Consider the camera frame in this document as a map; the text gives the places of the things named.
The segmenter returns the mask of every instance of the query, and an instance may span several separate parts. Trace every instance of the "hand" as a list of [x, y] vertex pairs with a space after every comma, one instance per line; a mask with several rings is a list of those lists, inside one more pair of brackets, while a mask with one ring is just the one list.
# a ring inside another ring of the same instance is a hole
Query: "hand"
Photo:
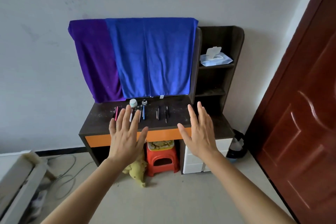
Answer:
[[205, 108], [202, 107], [201, 102], [197, 103], [197, 109], [199, 121], [197, 121], [196, 114], [191, 105], [188, 105], [191, 122], [191, 137], [188, 135], [186, 129], [181, 123], [179, 123], [177, 127], [188, 149], [190, 149], [192, 154], [204, 161], [204, 157], [207, 154], [218, 152], [218, 149], [215, 141], [215, 133], [213, 131], [213, 123], [210, 116], [206, 112]]
[[131, 125], [130, 116], [131, 107], [127, 105], [126, 110], [121, 109], [117, 121], [112, 119], [109, 126], [111, 146], [108, 159], [120, 163], [123, 168], [132, 164], [141, 153], [148, 132], [148, 127], [143, 128], [137, 141], [140, 111], [135, 112]]

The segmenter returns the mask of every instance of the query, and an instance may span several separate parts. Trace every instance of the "desk surface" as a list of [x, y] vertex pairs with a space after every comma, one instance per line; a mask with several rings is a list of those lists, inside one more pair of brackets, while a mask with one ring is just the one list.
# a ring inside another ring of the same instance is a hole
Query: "desk surface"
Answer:
[[[142, 99], [137, 99], [138, 106], [141, 105]], [[163, 130], [177, 128], [181, 123], [186, 128], [191, 127], [188, 104], [191, 104], [187, 95], [171, 96], [163, 99], [146, 98], [148, 101], [145, 106], [145, 120], [141, 118], [138, 131], [148, 126], [149, 130]], [[118, 112], [129, 104], [129, 100], [107, 103], [94, 103], [89, 115], [87, 116], [79, 135], [106, 135], [109, 134], [109, 123], [113, 116], [114, 108], [118, 106]], [[160, 107], [160, 119], [156, 119], [156, 111]], [[165, 120], [165, 108], [168, 106], [169, 118]], [[216, 138], [232, 138], [234, 133], [230, 128], [224, 115], [211, 116], [214, 124]]]

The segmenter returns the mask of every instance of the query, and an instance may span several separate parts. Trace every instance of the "pink pen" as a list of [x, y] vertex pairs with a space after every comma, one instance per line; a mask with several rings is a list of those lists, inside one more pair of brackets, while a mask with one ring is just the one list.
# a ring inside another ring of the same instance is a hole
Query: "pink pen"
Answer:
[[118, 117], [118, 107], [117, 107], [117, 110], [115, 112], [115, 119], [114, 120], [117, 120], [117, 117]]

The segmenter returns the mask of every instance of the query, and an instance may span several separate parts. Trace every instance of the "purple towel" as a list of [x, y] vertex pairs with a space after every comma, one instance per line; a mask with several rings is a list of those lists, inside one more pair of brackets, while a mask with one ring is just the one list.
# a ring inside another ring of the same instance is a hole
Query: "purple towel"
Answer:
[[125, 100], [105, 20], [70, 21], [68, 31], [95, 102]]

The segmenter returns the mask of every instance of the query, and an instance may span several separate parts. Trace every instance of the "left hand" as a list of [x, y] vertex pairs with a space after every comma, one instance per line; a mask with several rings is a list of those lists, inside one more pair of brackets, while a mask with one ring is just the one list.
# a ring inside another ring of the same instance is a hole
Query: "left hand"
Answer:
[[121, 109], [117, 121], [112, 119], [109, 126], [111, 146], [108, 159], [123, 165], [123, 168], [132, 164], [141, 153], [148, 132], [148, 127], [143, 128], [137, 141], [140, 111], [135, 112], [131, 124], [130, 116], [131, 107], [127, 105], [126, 110]]

